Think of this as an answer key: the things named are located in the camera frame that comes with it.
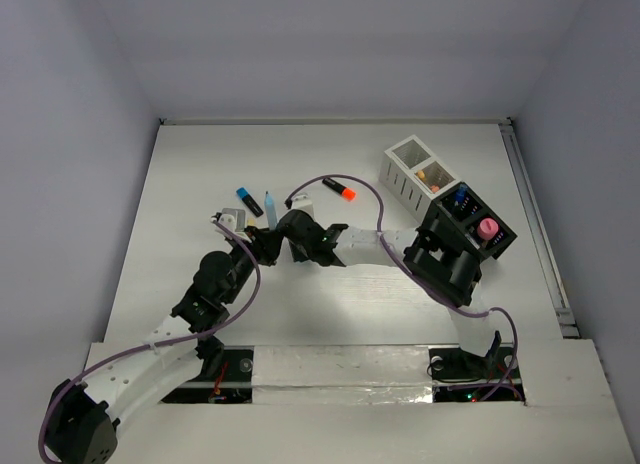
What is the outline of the light blue marker pen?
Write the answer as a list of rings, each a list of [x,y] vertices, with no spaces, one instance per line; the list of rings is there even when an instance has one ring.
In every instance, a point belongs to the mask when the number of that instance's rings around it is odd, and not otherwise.
[[[275,230],[278,224],[277,210],[275,201],[268,191],[265,192],[264,206],[268,227],[270,230]]]

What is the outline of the black highlighter blue cap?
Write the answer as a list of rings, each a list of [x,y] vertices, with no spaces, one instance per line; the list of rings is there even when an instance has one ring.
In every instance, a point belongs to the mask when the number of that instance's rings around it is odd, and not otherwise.
[[[261,217],[264,214],[264,210],[244,187],[238,188],[236,195],[255,217]]]

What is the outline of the black highlighter orange cap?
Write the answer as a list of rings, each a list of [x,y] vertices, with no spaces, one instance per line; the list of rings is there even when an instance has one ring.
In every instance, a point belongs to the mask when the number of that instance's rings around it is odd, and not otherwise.
[[[356,197],[356,192],[354,190],[339,183],[333,178],[323,178],[322,184],[349,202],[353,201]]]

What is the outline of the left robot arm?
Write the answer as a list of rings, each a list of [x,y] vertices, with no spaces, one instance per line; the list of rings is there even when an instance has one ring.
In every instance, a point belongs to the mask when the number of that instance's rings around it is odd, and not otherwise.
[[[170,313],[138,345],[85,368],[59,384],[38,434],[45,463],[105,463],[131,417],[160,401],[182,383],[216,376],[223,344],[216,334],[251,307],[235,314],[231,304],[251,276],[276,264],[283,237],[248,227],[238,236],[220,232],[232,249],[207,254],[192,284]]]

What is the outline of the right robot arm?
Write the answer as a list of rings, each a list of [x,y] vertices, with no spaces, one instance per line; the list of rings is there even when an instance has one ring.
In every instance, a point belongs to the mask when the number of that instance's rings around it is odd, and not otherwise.
[[[461,348],[460,363],[482,376],[497,362],[499,331],[489,310],[472,304],[482,274],[480,261],[442,220],[429,218],[415,229],[381,231],[346,224],[322,228],[309,213],[291,210],[276,230],[305,259],[320,266],[397,267],[435,302],[448,309]]]

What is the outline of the white slotted organizer box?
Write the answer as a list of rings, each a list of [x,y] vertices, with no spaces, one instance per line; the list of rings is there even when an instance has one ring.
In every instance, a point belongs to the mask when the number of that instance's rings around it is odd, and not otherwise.
[[[460,183],[460,178],[416,135],[383,154],[379,182],[418,221],[433,202]]]

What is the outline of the black slotted organizer box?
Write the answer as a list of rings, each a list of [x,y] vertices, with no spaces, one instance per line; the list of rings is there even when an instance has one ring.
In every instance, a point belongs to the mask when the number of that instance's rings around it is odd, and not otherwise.
[[[426,224],[428,219],[437,219],[463,238],[465,249],[475,255],[480,262],[489,258],[497,260],[517,239],[517,234],[467,184],[468,190],[464,202],[455,207],[454,195],[461,183],[432,201],[422,223]],[[482,241],[476,233],[476,228],[486,217],[496,220],[500,230],[493,239]]]

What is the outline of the pink round cap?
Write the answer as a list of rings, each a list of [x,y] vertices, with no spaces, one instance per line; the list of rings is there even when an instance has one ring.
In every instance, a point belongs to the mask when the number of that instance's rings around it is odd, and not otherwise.
[[[476,228],[476,233],[482,241],[491,240],[500,230],[499,224],[491,217],[482,219]]]

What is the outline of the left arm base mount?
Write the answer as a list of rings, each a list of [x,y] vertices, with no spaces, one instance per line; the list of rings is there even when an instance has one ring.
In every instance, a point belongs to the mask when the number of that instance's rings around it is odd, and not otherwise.
[[[216,337],[199,340],[200,373],[166,395],[164,404],[250,404],[253,347],[226,347]]]

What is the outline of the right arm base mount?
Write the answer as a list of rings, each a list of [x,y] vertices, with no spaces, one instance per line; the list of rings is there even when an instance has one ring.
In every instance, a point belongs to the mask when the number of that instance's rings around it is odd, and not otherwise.
[[[430,348],[426,371],[435,403],[526,401],[514,348],[499,333],[484,357],[460,347]]]

